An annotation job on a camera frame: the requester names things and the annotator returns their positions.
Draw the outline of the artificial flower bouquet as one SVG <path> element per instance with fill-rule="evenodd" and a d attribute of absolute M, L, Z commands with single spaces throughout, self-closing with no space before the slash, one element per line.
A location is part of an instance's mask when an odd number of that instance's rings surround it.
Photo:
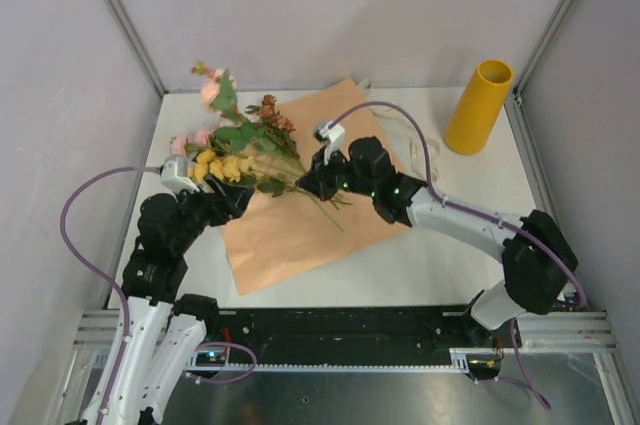
<path fill-rule="evenodd" d="M 277 98 L 266 94 L 259 103 L 242 108 L 236 79 L 228 69 L 199 60 L 190 73 L 203 79 L 200 100 L 217 122 L 171 138 L 170 152 L 188 161 L 188 178 L 203 185 L 207 176 L 213 176 L 228 185 L 251 188 L 273 203 L 305 198 L 342 231 L 330 210 L 340 211 L 350 203 L 339 195 L 324 206 L 296 184 L 303 174 L 293 137 L 296 128 L 278 108 Z"/>

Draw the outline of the cream printed ribbon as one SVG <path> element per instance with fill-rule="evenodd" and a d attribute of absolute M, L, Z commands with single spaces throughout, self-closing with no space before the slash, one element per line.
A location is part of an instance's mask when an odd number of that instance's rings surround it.
<path fill-rule="evenodd" d="M 441 152 L 439 132 L 436 130 L 435 112 L 429 88 L 376 88 L 370 79 L 356 82 L 356 86 L 366 101 L 384 101 L 397 105 L 412 116 L 420 126 L 427 144 L 429 172 L 434 183 L 439 179 L 437 159 Z M 412 122 L 400 111 L 386 106 L 374 106 L 369 109 L 377 124 L 384 131 L 387 141 L 400 158 L 402 165 L 412 175 L 426 179 L 424 149 Z"/>

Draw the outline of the green and peach wrapping paper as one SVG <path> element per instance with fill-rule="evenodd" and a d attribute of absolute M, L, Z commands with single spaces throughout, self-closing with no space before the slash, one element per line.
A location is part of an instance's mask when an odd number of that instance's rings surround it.
<path fill-rule="evenodd" d="M 320 148 L 313 137 L 315 126 L 364 101 L 347 77 L 278 107 L 294 124 L 293 139 L 304 166 Z M 238 294 L 266 288 L 408 231 L 402 224 L 382 220 L 369 198 L 350 193 L 345 198 L 349 204 L 337 210 L 296 192 L 277 198 L 256 193 L 244 216 L 223 232 Z"/>

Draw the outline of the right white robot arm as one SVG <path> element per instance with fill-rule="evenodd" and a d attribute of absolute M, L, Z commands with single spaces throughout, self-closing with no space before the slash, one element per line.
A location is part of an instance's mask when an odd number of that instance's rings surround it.
<path fill-rule="evenodd" d="M 352 142 L 346 153 L 318 151 L 296 184 L 322 201 L 339 192 L 368 196 L 384 221 L 442 233 L 498 261 L 502 279 L 479 292 L 459 319 L 473 346 L 486 345 L 522 313 L 548 314 L 575 276 L 577 257 L 549 214 L 504 216 L 438 196 L 426 181 L 397 171 L 375 137 Z"/>

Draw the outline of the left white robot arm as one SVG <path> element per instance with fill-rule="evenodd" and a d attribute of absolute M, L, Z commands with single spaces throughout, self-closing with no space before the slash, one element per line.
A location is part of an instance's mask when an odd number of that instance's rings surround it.
<path fill-rule="evenodd" d="M 185 255 L 206 228 L 241 217 L 254 191 L 215 177 L 205 183 L 180 180 L 142 203 L 116 334 L 81 423 L 161 423 L 192 354 L 219 337 L 216 300 L 178 293 Z"/>

